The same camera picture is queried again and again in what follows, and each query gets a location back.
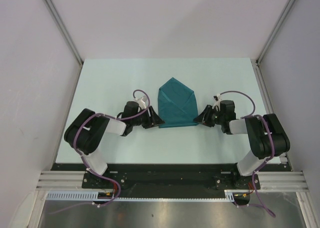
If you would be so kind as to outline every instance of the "shiny floor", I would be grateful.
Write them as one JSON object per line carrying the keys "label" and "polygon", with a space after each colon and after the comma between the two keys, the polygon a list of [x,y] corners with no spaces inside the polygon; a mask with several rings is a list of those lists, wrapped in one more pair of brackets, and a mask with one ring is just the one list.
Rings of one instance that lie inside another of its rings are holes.
{"label": "shiny floor", "polygon": [[[261,194],[275,212],[232,203],[114,202],[104,208],[78,206],[50,215],[77,202],[46,201],[39,228],[305,228],[295,193]],[[257,203],[255,195],[251,203]]]}

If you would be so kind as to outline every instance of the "teal cloth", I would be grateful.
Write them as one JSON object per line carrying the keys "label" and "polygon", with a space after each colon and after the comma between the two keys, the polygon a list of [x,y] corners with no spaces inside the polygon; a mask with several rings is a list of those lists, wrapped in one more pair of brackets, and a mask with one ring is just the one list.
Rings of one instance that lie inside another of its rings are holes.
{"label": "teal cloth", "polygon": [[158,94],[158,112],[166,127],[187,127],[195,126],[193,122],[198,116],[198,108],[195,92],[190,88],[171,78],[160,89]]}

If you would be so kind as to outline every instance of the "white table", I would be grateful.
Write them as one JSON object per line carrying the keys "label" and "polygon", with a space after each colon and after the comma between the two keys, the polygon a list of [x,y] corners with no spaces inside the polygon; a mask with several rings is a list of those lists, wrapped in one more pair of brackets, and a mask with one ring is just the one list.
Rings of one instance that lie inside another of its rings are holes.
{"label": "white table", "polygon": [[[67,128],[88,108],[116,116],[135,89],[144,90],[158,112],[158,91],[170,78],[176,78],[195,93],[198,113],[213,96],[227,90],[248,94],[256,104],[256,114],[266,113],[249,58],[204,59],[87,59],[85,60]],[[233,100],[237,118],[252,111],[250,101],[239,94],[226,94]],[[107,135],[100,144],[107,163],[236,163],[250,150],[247,135],[226,135],[220,126],[179,128],[134,127],[127,137]],[[62,138],[56,163],[81,163],[79,155]]]}

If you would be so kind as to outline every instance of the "white wall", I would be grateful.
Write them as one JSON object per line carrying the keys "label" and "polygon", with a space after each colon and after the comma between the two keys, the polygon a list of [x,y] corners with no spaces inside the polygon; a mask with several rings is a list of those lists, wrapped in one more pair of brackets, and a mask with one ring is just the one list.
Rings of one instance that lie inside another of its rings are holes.
{"label": "white wall", "polygon": [[320,211],[320,0],[298,0],[262,62],[276,113]]}
{"label": "white wall", "polygon": [[53,0],[83,58],[257,58],[287,0]]}
{"label": "white wall", "polygon": [[0,0],[0,226],[53,158],[80,68],[42,0]]}

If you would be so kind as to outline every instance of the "cable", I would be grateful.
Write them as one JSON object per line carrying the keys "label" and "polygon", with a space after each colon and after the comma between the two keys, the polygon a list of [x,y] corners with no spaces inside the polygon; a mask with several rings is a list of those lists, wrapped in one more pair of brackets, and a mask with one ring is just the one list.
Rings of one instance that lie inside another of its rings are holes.
{"label": "cable", "polygon": [[248,95],[246,95],[246,94],[243,93],[243,92],[239,92],[239,91],[226,91],[226,92],[220,93],[220,95],[224,95],[224,94],[226,94],[226,93],[239,93],[239,94],[247,97],[247,98],[251,101],[251,103],[252,103],[252,105],[253,105],[253,111],[252,111],[250,114],[248,114],[248,115],[246,115],[246,116],[243,116],[243,117],[241,117],[241,118],[245,118],[245,117],[252,116],[252,115],[255,113],[255,110],[256,110],[255,102],[254,102],[253,99],[250,98]]}
{"label": "cable", "polygon": [[[253,114],[254,114],[254,112],[255,112],[255,110],[256,110],[256,105],[255,105],[255,102],[252,100],[251,97],[249,97],[249,96],[246,95],[245,93],[239,92],[239,91],[226,91],[226,92],[221,93],[221,95],[226,94],[226,93],[239,93],[239,94],[242,94],[243,96],[247,97],[247,98],[251,101],[251,103],[253,104],[253,111],[252,111],[252,113],[250,113],[249,115],[244,116],[244,117],[242,117],[242,118],[252,117],[252,116],[253,116]],[[272,140],[272,136],[271,136],[271,132],[270,132],[270,129],[269,129],[269,127],[268,127],[268,124],[267,124],[267,122],[265,121],[265,119],[263,118],[263,116],[261,116],[261,115],[254,115],[253,117],[258,117],[258,118],[260,118],[260,120],[262,121],[263,126],[264,126],[264,128],[265,128],[265,130],[266,130],[266,132],[267,132],[267,135],[268,135],[268,138],[269,138],[269,141],[270,141],[270,145],[271,145],[271,156],[270,156],[269,158],[267,158],[258,168],[256,168],[256,169],[254,170],[254,172],[252,173],[252,177],[251,177],[251,182],[252,182],[254,191],[255,191],[256,196],[257,196],[258,200],[260,201],[261,205],[260,205],[260,204],[248,204],[248,205],[245,205],[245,206],[239,206],[238,204],[236,204],[236,202],[234,202],[234,204],[236,205],[237,208],[238,208],[238,207],[260,207],[260,208],[263,208],[263,209],[266,210],[266,212],[267,212],[271,217],[275,218],[275,217],[276,217],[275,213],[274,213],[273,211],[271,211],[271,210],[263,203],[263,201],[262,201],[262,199],[261,199],[261,196],[260,196],[260,194],[258,193],[258,190],[257,190],[256,185],[255,185],[255,174],[256,174],[256,172],[259,171],[261,168],[263,168],[263,167],[267,164],[267,162],[270,161],[273,157],[275,157],[275,149],[274,149],[274,148],[275,148],[275,145],[274,145],[274,142],[273,142],[273,140]]]}
{"label": "cable", "polygon": [[[135,118],[137,116],[140,116],[141,114],[143,114],[144,112],[147,111],[147,109],[150,107],[150,98],[149,96],[142,90],[140,89],[137,89],[135,91],[133,91],[133,97],[135,97],[135,93],[136,92],[142,92],[146,98],[148,99],[148,106],[146,107],[146,109],[144,109],[142,112],[134,115],[134,116],[131,116],[131,117],[126,117],[126,118],[115,118],[115,117],[112,117],[110,115],[106,115],[106,114],[102,114],[102,113],[96,113],[96,114],[93,114],[92,116],[90,116],[89,118],[87,118],[85,120],[85,122],[82,123],[82,125],[79,127],[78,131],[76,132],[75,134],[75,137],[74,137],[74,140],[73,140],[73,148],[74,150],[80,155],[81,157],[81,160],[83,162],[83,164],[86,166],[86,170],[89,171],[90,173],[92,173],[93,175],[101,178],[101,179],[104,179],[104,180],[107,180],[107,181],[110,181],[113,183],[113,189],[114,189],[114,192],[116,192],[117,190],[117,187],[118,187],[118,192],[117,194],[112,198],[110,199],[108,202],[104,203],[104,204],[98,204],[97,207],[105,207],[107,205],[109,205],[110,203],[112,203],[116,198],[119,197],[120,193],[121,193],[121,186],[120,184],[116,181],[116,180],[113,180],[111,178],[108,178],[108,177],[104,177],[104,176],[101,176],[99,175],[98,173],[96,173],[94,170],[91,169],[91,167],[89,166],[89,164],[86,162],[86,160],[83,158],[83,153],[77,148],[77,140],[78,140],[78,137],[80,135],[80,132],[82,131],[82,129],[85,127],[85,125],[91,120],[93,119],[94,117],[99,117],[99,116],[105,116],[105,117],[108,117],[108,118],[111,118],[111,119],[117,119],[117,120],[120,120],[120,121],[124,121],[124,120],[128,120],[128,119],[132,119],[132,118]],[[72,206],[69,206],[69,207],[66,207],[66,208],[63,208],[63,209],[60,209],[60,210],[57,210],[57,211],[54,211],[54,212],[51,212],[49,213],[50,215],[53,215],[53,214],[57,214],[57,213],[60,213],[60,212],[63,212],[63,211],[66,211],[66,210],[69,210],[71,208],[74,208],[74,207],[77,207],[77,206],[81,206],[81,205],[95,205],[94,202],[90,203],[90,202],[84,202],[84,203],[78,203],[78,204],[75,204],[75,205],[72,205]]]}

